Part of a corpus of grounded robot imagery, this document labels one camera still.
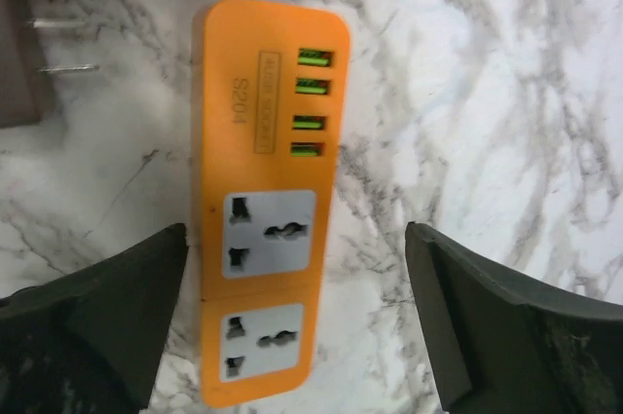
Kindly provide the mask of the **orange power strip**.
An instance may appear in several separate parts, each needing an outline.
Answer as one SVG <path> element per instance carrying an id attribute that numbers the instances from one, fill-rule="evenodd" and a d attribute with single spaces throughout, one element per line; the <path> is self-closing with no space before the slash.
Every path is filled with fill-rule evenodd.
<path id="1" fill-rule="evenodd" d="M 224 408 L 311 371 L 350 38 L 335 14 L 262 0 L 195 25 L 201 391 Z"/>

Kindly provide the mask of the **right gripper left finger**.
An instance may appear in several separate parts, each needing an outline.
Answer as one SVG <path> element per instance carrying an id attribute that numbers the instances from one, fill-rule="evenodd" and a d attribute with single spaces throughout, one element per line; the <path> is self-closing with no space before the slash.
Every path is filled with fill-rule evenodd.
<path id="1" fill-rule="evenodd" d="M 1 300 L 4 413 L 148 407 L 186 265 L 184 224 Z"/>

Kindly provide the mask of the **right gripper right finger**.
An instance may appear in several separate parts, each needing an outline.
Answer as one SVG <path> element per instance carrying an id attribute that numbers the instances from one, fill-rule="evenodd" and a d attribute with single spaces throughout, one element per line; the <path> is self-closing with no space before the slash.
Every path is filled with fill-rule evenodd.
<path id="1" fill-rule="evenodd" d="M 411 222 L 405 257 L 448 413 L 619 413 L 622 308 L 528 277 Z"/>

